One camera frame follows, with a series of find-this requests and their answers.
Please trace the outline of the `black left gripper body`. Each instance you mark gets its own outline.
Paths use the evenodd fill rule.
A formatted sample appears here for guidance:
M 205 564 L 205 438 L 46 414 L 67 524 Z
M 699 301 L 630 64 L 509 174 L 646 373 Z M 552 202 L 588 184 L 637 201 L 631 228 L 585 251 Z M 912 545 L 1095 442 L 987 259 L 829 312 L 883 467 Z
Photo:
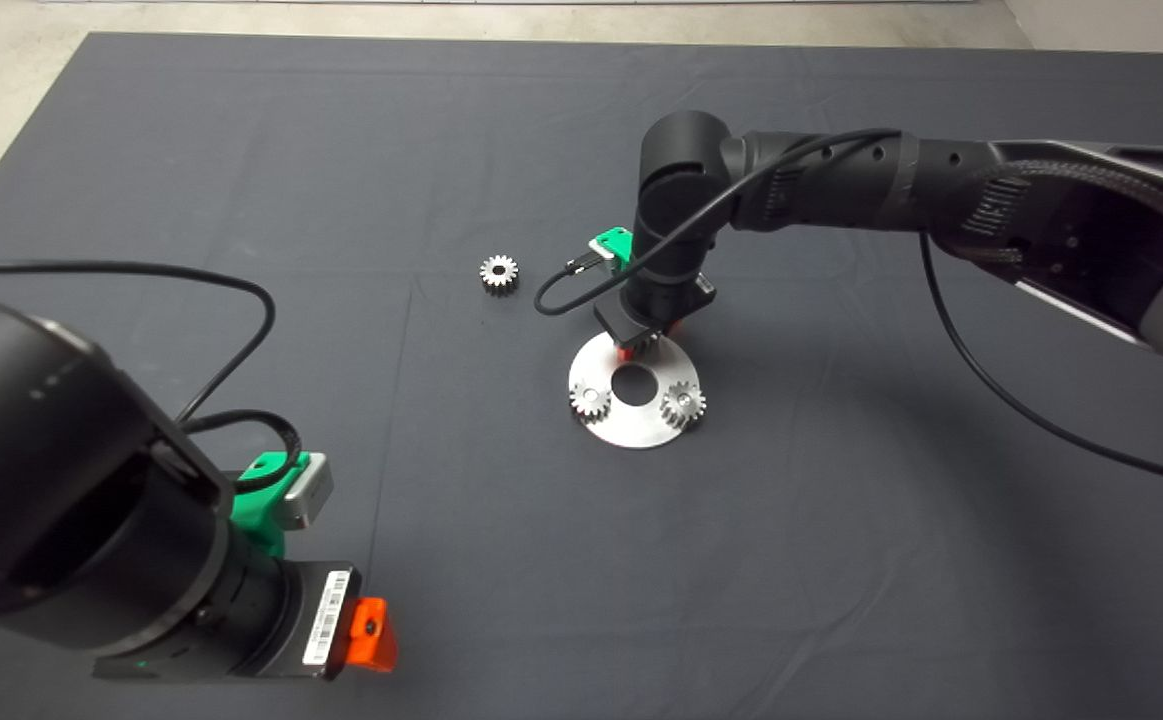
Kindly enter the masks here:
M 345 666 L 358 589 L 361 573 L 344 561 L 243 562 L 173 629 L 97 660 L 91 675 L 143 684 L 330 682 Z

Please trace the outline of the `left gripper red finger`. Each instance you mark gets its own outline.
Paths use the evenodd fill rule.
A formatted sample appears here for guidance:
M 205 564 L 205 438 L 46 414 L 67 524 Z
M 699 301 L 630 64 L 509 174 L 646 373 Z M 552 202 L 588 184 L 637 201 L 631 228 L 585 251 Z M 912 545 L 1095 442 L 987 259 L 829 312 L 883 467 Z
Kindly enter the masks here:
M 357 598 L 349 625 L 345 662 L 374 673 L 393 673 L 398 664 L 398 641 L 384 598 Z

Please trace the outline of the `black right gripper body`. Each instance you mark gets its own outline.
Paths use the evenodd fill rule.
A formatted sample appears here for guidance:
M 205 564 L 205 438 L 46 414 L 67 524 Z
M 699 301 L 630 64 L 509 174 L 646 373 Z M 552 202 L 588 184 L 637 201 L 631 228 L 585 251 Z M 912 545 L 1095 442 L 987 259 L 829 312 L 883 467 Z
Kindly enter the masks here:
M 636 275 L 621 287 L 602 293 L 593 304 L 593 313 L 616 345 L 627 345 L 663 334 L 668 322 L 695 314 L 715 295 L 718 290 L 705 275 L 672 284 L 648 281 Z

